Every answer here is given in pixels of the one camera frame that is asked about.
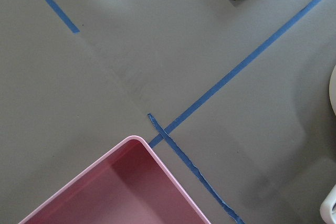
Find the pink rectangular bin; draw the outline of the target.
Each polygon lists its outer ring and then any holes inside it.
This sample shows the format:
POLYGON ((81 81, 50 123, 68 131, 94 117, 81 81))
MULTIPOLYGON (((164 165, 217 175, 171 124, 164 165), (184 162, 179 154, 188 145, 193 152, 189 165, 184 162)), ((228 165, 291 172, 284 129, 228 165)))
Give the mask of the pink rectangular bin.
POLYGON ((23 223, 208 223, 148 143, 129 136, 23 223))

